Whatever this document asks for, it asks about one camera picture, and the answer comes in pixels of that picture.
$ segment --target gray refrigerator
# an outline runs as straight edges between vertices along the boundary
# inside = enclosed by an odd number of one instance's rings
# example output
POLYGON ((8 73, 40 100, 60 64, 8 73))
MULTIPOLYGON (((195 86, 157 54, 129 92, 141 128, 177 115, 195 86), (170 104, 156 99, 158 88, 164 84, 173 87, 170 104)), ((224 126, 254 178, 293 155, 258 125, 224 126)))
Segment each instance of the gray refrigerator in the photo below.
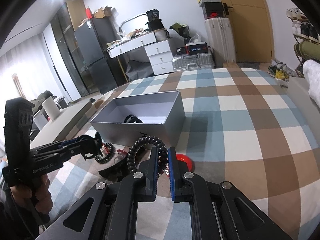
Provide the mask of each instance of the gray refrigerator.
POLYGON ((107 43, 117 40, 109 18, 92 18, 74 33, 77 45, 92 79, 101 94, 126 83, 117 58, 110 58, 106 52, 107 43))

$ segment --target door frame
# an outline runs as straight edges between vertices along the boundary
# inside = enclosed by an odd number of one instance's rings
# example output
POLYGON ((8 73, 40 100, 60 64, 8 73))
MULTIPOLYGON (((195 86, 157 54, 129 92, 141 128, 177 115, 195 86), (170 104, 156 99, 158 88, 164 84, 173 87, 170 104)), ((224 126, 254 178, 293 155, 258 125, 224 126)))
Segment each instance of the door frame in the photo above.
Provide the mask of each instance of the door frame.
POLYGON ((273 39, 272 22, 271 22, 270 11, 269 11, 269 6, 267 4, 267 0, 263 0, 263 3, 266 8, 267 16, 268 16, 269 32, 270 32, 270 39, 271 39, 271 59, 273 60, 275 59, 275 44, 273 39))

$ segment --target white box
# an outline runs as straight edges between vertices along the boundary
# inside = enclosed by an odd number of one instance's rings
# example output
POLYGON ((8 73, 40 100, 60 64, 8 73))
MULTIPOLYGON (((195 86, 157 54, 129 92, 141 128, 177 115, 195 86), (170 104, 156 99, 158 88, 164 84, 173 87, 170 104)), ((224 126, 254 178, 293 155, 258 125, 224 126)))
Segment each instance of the white box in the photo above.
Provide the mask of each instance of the white box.
POLYGON ((139 138, 150 135, 161 139, 166 147, 175 147, 184 119, 180 91, 170 91, 114 98, 91 124, 105 142, 132 146, 139 138), (129 114, 143 123, 124 123, 129 114))

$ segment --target white desk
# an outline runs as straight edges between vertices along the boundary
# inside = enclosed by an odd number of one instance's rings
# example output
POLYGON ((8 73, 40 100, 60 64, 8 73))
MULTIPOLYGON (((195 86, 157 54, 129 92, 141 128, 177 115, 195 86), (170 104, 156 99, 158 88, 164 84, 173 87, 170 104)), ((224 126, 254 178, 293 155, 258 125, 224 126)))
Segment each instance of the white desk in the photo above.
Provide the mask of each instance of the white desk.
POLYGON ((172 58, 176 54, 176 47, 172 38, 157 41, 154 32, 133 38, 108 51, 111 58, 117 57, 130 50, 143 47, 150 59, 155 75, 173 72, 172 58))

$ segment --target wooden door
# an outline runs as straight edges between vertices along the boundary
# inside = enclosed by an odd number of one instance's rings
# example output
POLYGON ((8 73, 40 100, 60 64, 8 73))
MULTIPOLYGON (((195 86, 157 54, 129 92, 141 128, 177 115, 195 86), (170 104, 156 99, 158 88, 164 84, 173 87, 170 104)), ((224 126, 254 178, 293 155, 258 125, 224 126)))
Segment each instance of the wooden door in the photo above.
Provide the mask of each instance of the wooden door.
POLYGON ((235 39, 237 62, 271 62, 273 34, 266 0, 221 0, 226 3, 235 39))

